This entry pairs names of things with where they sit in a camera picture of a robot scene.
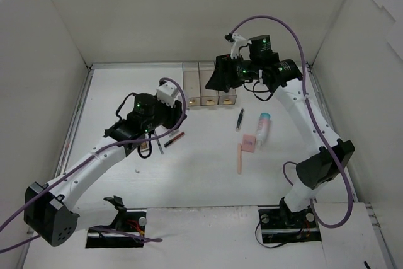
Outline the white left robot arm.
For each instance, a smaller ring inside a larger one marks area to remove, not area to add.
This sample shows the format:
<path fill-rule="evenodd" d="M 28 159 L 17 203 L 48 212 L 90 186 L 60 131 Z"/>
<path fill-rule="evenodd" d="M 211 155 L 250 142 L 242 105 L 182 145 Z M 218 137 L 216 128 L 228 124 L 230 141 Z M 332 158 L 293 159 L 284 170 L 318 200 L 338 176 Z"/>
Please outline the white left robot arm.
<path fill-rule="evenodd" d="M 97 226 L 96 218 L 112 231 L 126 223 L 125 207 L 106 197 L 101 205 L 111 206 L 105 214 L 85 214 L 76 207 L 84 192 L 115 164 L 152 140 L 153 131 L 163 126 L 177 129 L 186 119 L 186 96 L 158 91 L 134 94 L 133 110 L 119 118 L 85 157 L 68 172 L 41 185 L 31 184 L 25 192 L 23 219 L 51 246 L 66 242 L 75 231 Z"/>

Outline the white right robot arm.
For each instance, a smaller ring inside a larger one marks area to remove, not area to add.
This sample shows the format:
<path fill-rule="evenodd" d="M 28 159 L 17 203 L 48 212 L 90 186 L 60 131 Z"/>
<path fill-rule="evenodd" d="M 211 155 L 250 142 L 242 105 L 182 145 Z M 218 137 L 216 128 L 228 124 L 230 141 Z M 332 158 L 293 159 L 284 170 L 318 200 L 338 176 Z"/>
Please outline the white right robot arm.
<path fill-rule="evenodd" d="M 227 93 L 252 80 L 265 85 L 290 115 L 309 154 L 297 164 L 297 180 L 280 202 L 280 222 L 293 226 L 319 190 L 346 167 L 355 147 L 351 141 L 343 141 L 310 102 L 303 92 L 301 70 L 291 59 L 280 60 L 271 48 L 269 35 L 247 40 L 230 33 L 226 40 L 232 44 L 231 52 L 215 59 L 206 89 Z"/>

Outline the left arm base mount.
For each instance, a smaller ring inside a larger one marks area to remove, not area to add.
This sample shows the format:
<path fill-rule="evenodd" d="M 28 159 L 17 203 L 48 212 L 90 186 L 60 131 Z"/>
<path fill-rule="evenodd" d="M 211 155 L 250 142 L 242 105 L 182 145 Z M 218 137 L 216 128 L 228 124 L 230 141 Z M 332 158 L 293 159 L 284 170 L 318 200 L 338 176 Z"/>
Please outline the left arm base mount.
<path fill-rule="evenodd" d="M 104 201 L 112 204 L 118 213 L 110 225 L 100 225 L 100 227 L 144 237 L 147 223 L 146 210 L 128 209 L 124 206 L 123 199 L 117 196 L 105 197 Z M 143 240 L 123 234 L 95 231 L 94 229 L 88 231 L 85 246 L 86 249 L 143 247 Z"/>

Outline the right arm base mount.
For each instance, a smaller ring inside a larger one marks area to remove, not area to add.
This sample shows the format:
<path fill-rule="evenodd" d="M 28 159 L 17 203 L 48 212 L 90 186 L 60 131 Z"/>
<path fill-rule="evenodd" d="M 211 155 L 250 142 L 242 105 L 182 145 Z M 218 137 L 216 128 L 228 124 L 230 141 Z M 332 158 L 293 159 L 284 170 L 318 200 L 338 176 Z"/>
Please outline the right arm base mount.
<path fill-rule="evenodd" d="M 291 243 L 322 241 L 310 208 L 290 215 L 279 207 L 260 208 L 258 215 L 255 238 L 264 247 L 274 249 Z"/>

